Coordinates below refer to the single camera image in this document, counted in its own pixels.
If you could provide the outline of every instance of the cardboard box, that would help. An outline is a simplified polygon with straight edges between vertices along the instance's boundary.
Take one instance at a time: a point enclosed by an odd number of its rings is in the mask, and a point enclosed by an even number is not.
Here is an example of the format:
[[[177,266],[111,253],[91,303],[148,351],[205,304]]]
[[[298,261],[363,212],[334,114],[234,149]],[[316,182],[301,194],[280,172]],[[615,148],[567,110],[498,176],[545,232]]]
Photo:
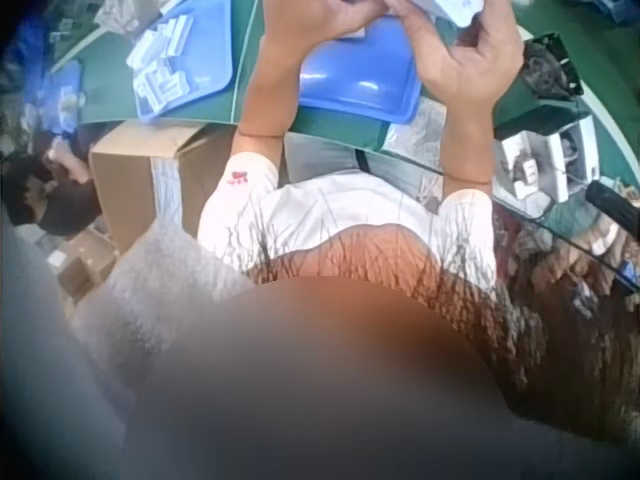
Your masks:
[[[118,258],[116,247],[108,238],[88,228],[67,244],[80,257],[94,284],[99,285],[107,279]]]
[[[151,158],[177,162],[182,224],[195,236],[206,201],[218,185],[235,128],[201,122],[129,120],[90,153],[90,165],[109,232],[121,254],[156,217]]]
[[[67,243],[63,243],[47,258],[49,267],[58,278],[60,288],[74,303],[79,302],[94,284],[84,262]]]

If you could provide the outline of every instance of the shirt sleeve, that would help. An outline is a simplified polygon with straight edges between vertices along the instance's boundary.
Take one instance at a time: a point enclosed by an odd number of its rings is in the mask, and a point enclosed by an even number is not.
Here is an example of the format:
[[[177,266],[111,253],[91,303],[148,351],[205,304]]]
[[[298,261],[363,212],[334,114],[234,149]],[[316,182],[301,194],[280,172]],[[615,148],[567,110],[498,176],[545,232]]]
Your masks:
[[[256,216],[260,200],[278,186],[273,162],[253,152],[229,159],[222,179],[204,206],[198,227],[198,242],[216,253],[226,247],[229,232],[243,216]]]
[[[440,205],[443,267],[483,290],[496,282],[493,203],[479,190],[459,190]]]

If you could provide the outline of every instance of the red embroidered logo on sleeve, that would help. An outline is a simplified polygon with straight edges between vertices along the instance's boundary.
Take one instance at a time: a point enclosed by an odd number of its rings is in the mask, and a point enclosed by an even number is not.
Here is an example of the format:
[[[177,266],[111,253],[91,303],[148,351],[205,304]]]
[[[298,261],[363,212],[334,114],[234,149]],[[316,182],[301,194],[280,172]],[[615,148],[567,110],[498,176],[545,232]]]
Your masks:
[[[227,182],[229,185],[241,185],[243,183],[248,183],[249,178],[247,172],[232,172],[231,178]]]

